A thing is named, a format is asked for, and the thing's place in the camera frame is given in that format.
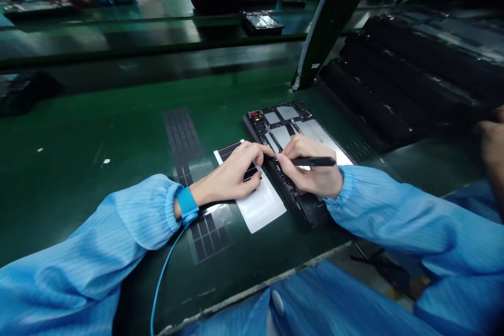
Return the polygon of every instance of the black pen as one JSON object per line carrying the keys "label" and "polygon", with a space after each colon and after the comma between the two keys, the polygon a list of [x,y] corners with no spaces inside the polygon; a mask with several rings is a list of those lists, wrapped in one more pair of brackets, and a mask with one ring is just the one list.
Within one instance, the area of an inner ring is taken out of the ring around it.
{"label": "black pen", "polygon": [[304,157],[299,159],[292,159],[291,162],[295,166],[335,166],[336,160],[329,156],[321,157]]}

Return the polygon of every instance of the black adhesive strip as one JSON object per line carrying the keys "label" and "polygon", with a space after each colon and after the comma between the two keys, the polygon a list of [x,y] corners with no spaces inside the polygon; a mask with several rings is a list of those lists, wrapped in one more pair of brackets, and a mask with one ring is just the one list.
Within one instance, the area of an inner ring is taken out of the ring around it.
{"label": "black adhesive strip", "polygon": [[232,145],[229,145],[228,147],[224,147],[222,150],[218,150],[218,153],[220,156],[224,156],[227,153],[233,152],[240,144],[241,144],[241,142],[238,142],[238,143],[234,143]]}
{"label": "black adhesive strip", "polygon": [[212,240],[210,239],[210,235],[203,236],[203,245],[205,246],[206,256],[213,255],[215,250],[212,245]]}
{"label": "black adhesive strip", "polygon": [[187,108],[176,108],[163,113],[166,134],[178,182],[184,186],[193,183],[189,170],[189,161],[204,156],[203,146],[194,129],[194,123]]}
{"label": "black adhesive strip", "polygon": [[219,252],[222,249],[222,243],[220,241],[221,238],[219,238],[219,234],[217,231],[214,231],[210,234],[210,237],[212,238],[212,243],[214,243],[214,249],[216,252]]}
{"label": "black adhesive strip", "polygon": [[221,156],[220,158],[222,159],[222,162],[224,163],[227,160],[227,158],[231,156],[232,153],[233,152],[231,151],[231,152],[228,152],[227,154]]}
{"label": "black adhesive strip", "polygon": [[254,167],[253,170],[245,172],[245,176],[243,176],[243,181],[247,181],[254,176],[254,174],[257,172],[257,169]]}
{"label": "black adhesive strip", "polygon": [[198,225],[200,226],[199,232],[201,233],[201,236],[208,234],[208,228],[206,227],[205,218],[202,218],[198,222]]}
{"label": "black adhesive strip", "polygon": [[191,233],[193,234],[193,239],[196,240],[196,239],[199,239],[200,238],[200,230],[198,229],[198,224],[197,223],[193,223],[193,225],[191,226]]}
{"label": "black adhesive strip", "polygon": [[201,239],[198,239],[194,242],[194,246],[196,247],[196,253],[198,255],[198,261],[203,260],[206,255],[205,255],[205,249],[203,248],[203,242]]}
{"label": "black adhesive strip", "polygon": [[206,224],[208,226],[208,230],[210,232],[214,231],[215,230],[215,223],[214,223],[214,219],[212,218],[212,215],[211,214],[205,215],[205,220],[206,220]]}
{"label": "black adhesive strip", "polygon": [[222,247],[224,248],[229,244],[229,237],[227,236],[227,231],[224,227],[219,228],[219,236],[221,239]]}

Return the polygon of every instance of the sleeve cuff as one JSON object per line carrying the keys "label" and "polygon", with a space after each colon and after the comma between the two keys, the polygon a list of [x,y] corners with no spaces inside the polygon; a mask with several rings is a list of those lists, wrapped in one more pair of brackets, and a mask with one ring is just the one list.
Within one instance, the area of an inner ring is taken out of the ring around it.
{"label": "sleeve cuff", "polygon": [[168,188],[168,192],[166,194],[166,224],[168,226],[168,229],[170,230],[171,234],[174,234],[178,231],[180,228],[181,221],[176,220],[175,218],[175,213],[173,211],[173,201],[175,200],[175,197],[177,197],[177,194],[183,189],[184,187],[181,184],[174,183],[172,186]]}
{"label": "sleeve cuff", "polygon": [[335,199],[323,198],[326,204],[341,208],[346,205],[352,196],[355,187],[355,175],[350,167],[351,165],[338,167],[343,176],[343,186],[341,187],[340,194]]}

